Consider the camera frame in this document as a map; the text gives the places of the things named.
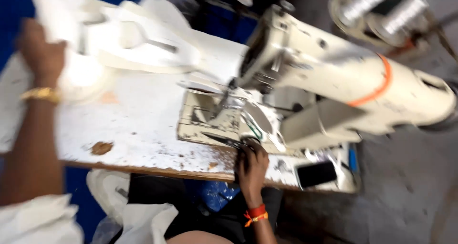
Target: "white table surface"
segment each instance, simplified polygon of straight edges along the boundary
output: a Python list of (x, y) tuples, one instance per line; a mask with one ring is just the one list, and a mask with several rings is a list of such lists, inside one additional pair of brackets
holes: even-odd
[[(198, 31), (194, 34), (201, 43), (207, 71), (224, 81), (237, 74), (246, 46)], [(59, 158), (77, 166), (233, 180), (234, 169), (227, 166), (227, 160), (234, 159), (230, 152), (177, 140), (185, 89), (176, 83), (185, 77), (123, 71), (108, 93), (114, 102), (60, 105), (55, 136)], [(20, 57), (14, 55), (0, 76), (0, 152), (9, 151), (14, 142), (24, 113), (19, 95), (28, 80)], [(99, 141), (113, 142), (113, 147), (104, 155), (92, 155), (91, 147)], [(308, 163), (289, 156), (270, 155), (269, 159), (266, 182), (284, 187), (297, 186), (294, 166)], [(278, 164), (283, 164), (282, 171)]]

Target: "concrete floor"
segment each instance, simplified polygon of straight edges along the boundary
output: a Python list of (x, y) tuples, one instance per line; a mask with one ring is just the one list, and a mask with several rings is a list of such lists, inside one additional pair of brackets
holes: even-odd
[[(291, 0), (295, 17), (330, 31), (328, 0)], [(456, 0), (431, 0), (438, 18), (458, 10)], [(446, 28), (458, 50), (458, 23)], [(443, 78), (457, 78), (457, 65), (436, 42), (432, 52), (409, 64)], [(391, 140), (363, 142), (359, 195), (300, 193), (286, 207), (308, 225), (356, 244), (454, 244), (458, 236), (458, 130), (428, 135), (401, 131)]]

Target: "smartphone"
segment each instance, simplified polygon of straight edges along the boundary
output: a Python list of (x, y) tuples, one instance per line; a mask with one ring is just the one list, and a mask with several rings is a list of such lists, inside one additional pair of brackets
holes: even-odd
[(336, 170), (331, 161), (299, 165), (296, 167), (296, 176), (301, 190), (337, 179)]

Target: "hand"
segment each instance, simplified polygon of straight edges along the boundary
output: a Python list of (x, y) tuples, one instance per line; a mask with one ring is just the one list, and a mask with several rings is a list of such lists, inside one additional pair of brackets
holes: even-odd
[(266, 150), (258, 143), (249, 141), (247, 146), (243, 146), (243, 152), (239, 157), (239, 183), (246, 205), (253, 209), (262, 205), (260, 190), (264, 186), (264, 178), (269, 166), (269, 155)]
[(64, 68), (66, 42), (46, 43), (43, 27), (35, 19), (24, 19), (17, 45), (35, 76), (34, 87), (55, 88)]

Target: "gold bracelet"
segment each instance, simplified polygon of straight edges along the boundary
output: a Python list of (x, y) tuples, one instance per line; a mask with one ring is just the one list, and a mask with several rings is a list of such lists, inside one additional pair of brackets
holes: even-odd
[(28, 99), (46, 100), (54, 104), (58, 104), (60, 102), (60, 96), (52, 88), (34, 88), (26, 91), (21, 95), (21, 100)]

